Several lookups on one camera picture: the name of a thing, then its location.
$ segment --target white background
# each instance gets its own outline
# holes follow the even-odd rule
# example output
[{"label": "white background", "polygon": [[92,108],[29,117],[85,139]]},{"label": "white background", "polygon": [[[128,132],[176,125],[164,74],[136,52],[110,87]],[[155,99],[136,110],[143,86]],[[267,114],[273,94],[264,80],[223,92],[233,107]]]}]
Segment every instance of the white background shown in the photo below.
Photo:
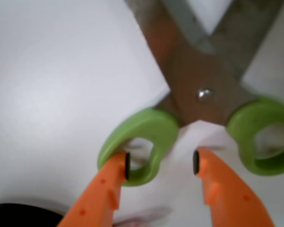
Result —
[{"label": "white background", "polygon": [[[218,2],[190,1],[208,32],[229,4]],[[284,102],[284,9],[244,83]],[[110,132],[168,91],[123,1],[0,0],[0,202],[65,212],[97,173]],[[204,122],[181,131],[155,180],[123,188],[116,219],[163,207],[170,213],[155,226],[211,226],[192,173],[200,144],[215,147],[284,227],[284,174],[249,173],[224,129]]]}]

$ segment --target green scissor handle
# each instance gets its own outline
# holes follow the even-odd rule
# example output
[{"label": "green scissor handle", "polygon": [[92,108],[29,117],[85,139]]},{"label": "green scissor handle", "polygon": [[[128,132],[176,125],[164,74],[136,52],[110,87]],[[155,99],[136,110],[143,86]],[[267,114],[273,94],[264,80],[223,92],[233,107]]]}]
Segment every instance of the green scissor handle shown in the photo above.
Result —
[{"label": "green scissor handle", "polygon": [[238,143],[241,161],[252,173],[284,173],[284,152],[267,159],[256,158],[256,134],[276,123],[284,123],[284,105],[266,97],[243,106],[229,120],[227,131]]},{"label": "green scissor handle", "polygon": [[125,141],[144,138],[153,143],[148,163],[137,170],[131,170],[124,186],[139,186],[151,181],[158,173],[160,162],[178,137],[176,119],[165,111],[151,108],[142,110],[117,127],[108,137],[98,156],[98,168],[113,155]]}]

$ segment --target black object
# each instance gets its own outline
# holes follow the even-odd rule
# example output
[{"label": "black object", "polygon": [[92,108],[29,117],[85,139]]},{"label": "black object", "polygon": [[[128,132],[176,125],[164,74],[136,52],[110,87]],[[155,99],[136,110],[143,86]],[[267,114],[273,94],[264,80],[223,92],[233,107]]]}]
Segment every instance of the black object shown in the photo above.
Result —
[{"label": "black object", "polygon": [[200,170],[200,155],[199,151],[197,150],[194,152],[193,163],[194,163],[194,174],[197,175]]},{"label": "black object", "polygon": [[0,204],[0,227],[56,227],[63,216],[43,208],[4,203]]},{"label": "black object", "polygon": [[129,179],[130,171],[131,171],[131,154],[127,152],[125,157],[125,178],[127,180]]}]

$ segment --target metal scissor blade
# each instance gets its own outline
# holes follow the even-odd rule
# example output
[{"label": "metal scissor blade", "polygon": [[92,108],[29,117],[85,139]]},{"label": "metal scissor blade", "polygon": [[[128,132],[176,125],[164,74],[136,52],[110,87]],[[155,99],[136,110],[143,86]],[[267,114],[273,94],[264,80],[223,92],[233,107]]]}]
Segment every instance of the metal scissor blade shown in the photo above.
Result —
[{"label": "metal scissor blade", "polygon": [[271,28],[284,0],[234,0],[210,37],[236,78],[241,78]]},{"label": "metal scissor blade", "polygon": [[[217,55],[202,52],[213,53],[214,48],[199,24],[190,26],[194,33],[183,27],[180,32],[170,13],[179,8],[187,11],[185,2],[165,2],[177,8],[167,11],[160,0],[127,0],[171,89],[157,107],[173,113],[182,125],[196,120],[225,125],[235,110],[256,98],[238,84]],[[213,98],[198,99],[198,92],[207,88]]]}]

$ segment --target black rubber tip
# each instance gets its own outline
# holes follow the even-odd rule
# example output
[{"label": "black rubber tip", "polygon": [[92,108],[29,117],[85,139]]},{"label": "black rubber tip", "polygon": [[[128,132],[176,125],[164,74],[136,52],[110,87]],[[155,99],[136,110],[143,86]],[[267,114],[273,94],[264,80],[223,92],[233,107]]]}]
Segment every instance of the black rubber tip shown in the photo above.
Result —
[{"label": "black rubber tip", "polygon": [[131,171],[131,154],[128,152],[126,153],[125,157],[125,178],[129,179],[129,173]]},{"label": "black rubber tip", "polygon": [[194,163],[194,174],[197,175],[200,170],[200,155],[199,151],[197,150],[194,152],[193,163]]}]

